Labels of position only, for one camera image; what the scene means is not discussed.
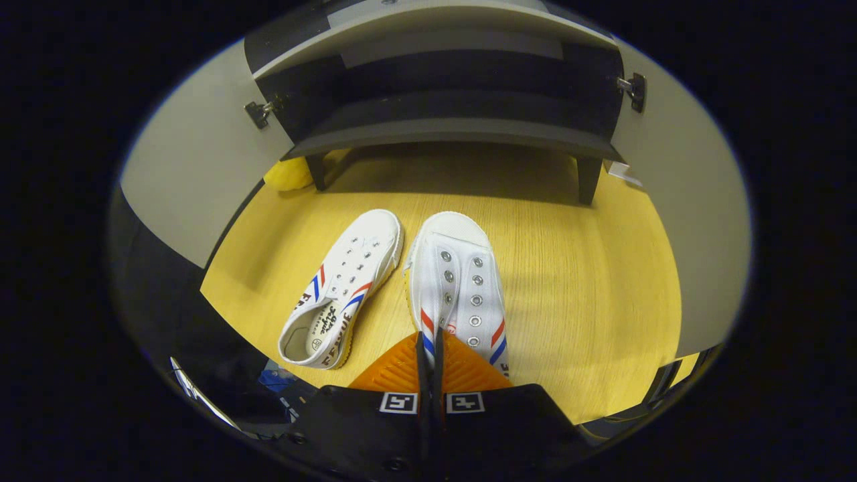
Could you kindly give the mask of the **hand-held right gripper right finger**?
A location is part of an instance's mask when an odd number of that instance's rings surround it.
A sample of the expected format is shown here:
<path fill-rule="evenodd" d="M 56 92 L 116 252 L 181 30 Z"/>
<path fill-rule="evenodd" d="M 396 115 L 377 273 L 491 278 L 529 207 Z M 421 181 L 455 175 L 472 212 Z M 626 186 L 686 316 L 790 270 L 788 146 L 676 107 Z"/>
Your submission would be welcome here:
<path fill-rule="evenodd" d="M 432 375 L 432 479 L 551 481 L 591 455 L 578 427 L 537 384 L 498 390 L 444 387 L 453 354 L 471 355 L 456 337 L 435 338 Z"/>

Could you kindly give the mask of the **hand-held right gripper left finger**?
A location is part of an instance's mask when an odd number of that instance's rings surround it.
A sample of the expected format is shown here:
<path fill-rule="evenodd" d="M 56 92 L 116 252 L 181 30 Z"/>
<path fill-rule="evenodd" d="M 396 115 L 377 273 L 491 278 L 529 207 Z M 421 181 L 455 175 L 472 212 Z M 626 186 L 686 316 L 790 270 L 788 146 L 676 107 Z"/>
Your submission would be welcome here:
<path fill-rule="evenodd" d="M 412 375 L 407 390 L 324 386 L 287 429 L 287 454 L 305 472 L 337 481 L 426 481 L 431 451 L 429 373 L 419 333 L 394 345 L 364 378 L 398 362 Z"/>

